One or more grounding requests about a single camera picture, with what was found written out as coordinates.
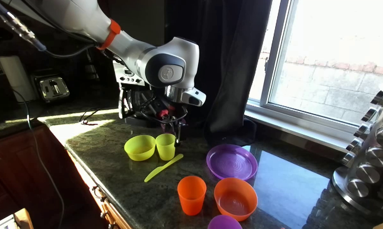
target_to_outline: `orange bowl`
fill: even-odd
[[[246,181],[228,177],[214,188],[218,210],[238,222],[246,220],[257,208],[258,198],[254,188]]]

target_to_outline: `paper towel roll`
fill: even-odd
[[[24,71],[22,62],[18,56],[0,57],[2,70],[8,78],[11,87],[19,92],[26,101],[35,100],[36,93],[33,90],[30,80]],[[18,102],[23,102],[23,99],[14,93]]]

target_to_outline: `plastic cup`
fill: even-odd
[[[176,137],[173,134],[161,134],[156,138],[156,147],[162,160],[168,161],[174,157],[174,142]]]
[[[180,205],[183,212],[188,216],[195,216],[203,207],[207,186],[202,178],[188,176],[180,180],[177,185]]]
[[[238,178],[224,178],[214,188],[218,210],[238,222],[246,220],[257,208],[258,198],[254,188]]]
[[[134,161],[143,161],[152,157],[155,152],[155,138],[150,135],[138,135],[129,139],[123,149]]]
[[[210,221],[207,229],[242,229],[242,227],[233,217],[219,215]]]

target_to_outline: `yellow plastic knife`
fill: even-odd
[[[155,168],[154,170],[151,171],[151,173],[149,173],[149,175],[146,176],[145,178],[145,182],[148,182],[150,179],[152,179],[152,177],[156,176],[156,174],[160,173],[162,170],[164,170],[165,168],[167,168],[169,165],[177,162],[178,160],[180,160],[181,158],[183,158],[183,154],[179,154],[177,155],[176,157],[174,157],[173,159],[171,159],[168,163],[166,163],[165,165],[162,165],[162,166],[159,166],[157,168]]]

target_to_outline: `granite countertop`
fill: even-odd
[[[130,126],[117,119],[117,110],[101,110],[77,123],[81,113],[38,118],[71,152],[133,229],[205,229],[219,215],[213,197],[219,181],[207,168],[209,150],[204,139],[188,138],[176,149],[184,158],[148,183],[144,178],[165,164],[155,154],[146,161],[129,159],[125,142],[136,135],[158,136],[159,129]],[[258,195],[255,212],[241,222],[244,229],[371,229],[371,223],[334,190],[330,177],[339,166],[276,139],[245,146],[258,161],[258,172],[248,182]],[[180,207],[177,184],[186,176],[201,177],[207,185],[203,210],[186,216]]]

